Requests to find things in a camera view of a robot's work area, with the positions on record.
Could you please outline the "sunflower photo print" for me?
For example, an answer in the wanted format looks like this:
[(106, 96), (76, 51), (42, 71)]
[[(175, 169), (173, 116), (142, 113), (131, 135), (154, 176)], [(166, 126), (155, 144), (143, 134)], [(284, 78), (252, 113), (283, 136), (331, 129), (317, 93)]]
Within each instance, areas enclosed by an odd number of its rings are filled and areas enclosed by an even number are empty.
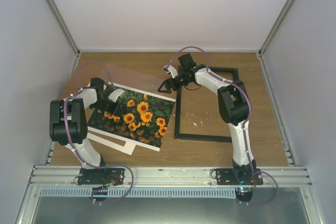
[(115, 87), (125, 91), (116, 110), (95, 109), (88, 120), (88, 130), (158, 152), (176, 100), (117, 83)]

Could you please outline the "clear acrylic sheet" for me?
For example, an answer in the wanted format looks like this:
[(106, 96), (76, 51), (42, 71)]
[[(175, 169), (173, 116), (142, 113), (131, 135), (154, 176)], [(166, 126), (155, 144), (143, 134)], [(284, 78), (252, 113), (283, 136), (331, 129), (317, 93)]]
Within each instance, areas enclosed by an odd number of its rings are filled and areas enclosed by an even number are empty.
[(128, 68), (118, 67), (113, 64), (108, 63), (105, 67), (114, 84), (121, 84), (141, 90), (156, 90), (163, 82), (163, 79), (158, 77)]

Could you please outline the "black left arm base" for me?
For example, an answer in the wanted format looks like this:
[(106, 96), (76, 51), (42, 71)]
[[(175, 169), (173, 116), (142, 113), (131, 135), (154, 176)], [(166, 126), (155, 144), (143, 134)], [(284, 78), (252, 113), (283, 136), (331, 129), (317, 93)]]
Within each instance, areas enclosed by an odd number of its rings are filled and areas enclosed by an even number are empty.
[(104, 169), (84, 169), (81, 168), (79, 175), (73, 180), (78, 186), (96, 185), (96, 186), (114, 186), (122, 185), (124, 177), (124, 168), (104, 168)]

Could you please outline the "black picture frame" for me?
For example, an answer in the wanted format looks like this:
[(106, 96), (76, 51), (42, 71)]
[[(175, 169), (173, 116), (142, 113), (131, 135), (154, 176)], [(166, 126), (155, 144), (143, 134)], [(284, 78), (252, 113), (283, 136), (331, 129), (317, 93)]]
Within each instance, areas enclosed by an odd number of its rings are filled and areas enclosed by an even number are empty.
[[(239, 80), (239, 73), (237, 68), (222, 68), (222, 67), (210, 67), (213, 72), (230, 73), (233, 76), (233, 80)], [(175, 110), (175, 124), (174, 124), (174, 138), (180, 140), (193, 140), (204, 142), (218, 142), (218, 143), (231, 143), (230, 136), (215, 136), (215, 135), (201, 135), (201, 134), (187, 134), (180, 132), (181, 122), (181, 102), (182, 102), (182, 89), (179, 88), (176, 91), (176, 110)]]

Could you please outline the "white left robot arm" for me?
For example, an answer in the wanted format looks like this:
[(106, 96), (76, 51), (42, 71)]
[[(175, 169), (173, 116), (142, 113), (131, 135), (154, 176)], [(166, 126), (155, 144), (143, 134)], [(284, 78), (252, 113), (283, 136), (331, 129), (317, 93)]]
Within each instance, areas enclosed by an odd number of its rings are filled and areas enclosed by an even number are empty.
[(49, 107), (49, 135), (52, 141), (71, 150), (83, 169), (91, 169), (90, 178), (96, 184), (108, 179), (108, 171), (102, 156), (88, 139), (85, 110), (97, 109), (114, 114), (125, 90), (114, 84), (106, 84), (100, 78), (92, 78), (88, 87), (61, 100), (53, 100)]

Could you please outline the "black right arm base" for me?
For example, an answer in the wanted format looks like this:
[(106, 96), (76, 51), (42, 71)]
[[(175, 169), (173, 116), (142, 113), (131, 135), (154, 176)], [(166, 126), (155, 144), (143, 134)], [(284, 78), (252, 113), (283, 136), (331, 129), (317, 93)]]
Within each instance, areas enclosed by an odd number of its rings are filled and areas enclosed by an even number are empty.
[(263, 185), (261, 174), (253, 174), (250, 167), (245, 168), (216, 168), (210, 172), (212, 179), (216, 179), (217, 185), (254, 186)]

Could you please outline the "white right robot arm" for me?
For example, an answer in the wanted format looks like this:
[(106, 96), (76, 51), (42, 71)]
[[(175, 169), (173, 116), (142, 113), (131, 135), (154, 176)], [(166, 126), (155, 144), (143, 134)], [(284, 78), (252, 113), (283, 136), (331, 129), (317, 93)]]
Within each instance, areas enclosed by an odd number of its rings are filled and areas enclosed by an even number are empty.
[(171, 93), (193, 82), (217, 95), (219, 114), (227, 123), (233, 144), (233, 180), (247, 183), (255, 173), (254, 157), (250, 148), (249, 119), (251, 102), (242, 81), (227, 80), (214, 73), (207, 65), (197, 65), (190, 54), (179, 57), (180, 71), (171, 63), (163, 71), (171, 76), (158, 88), (160, 93)]

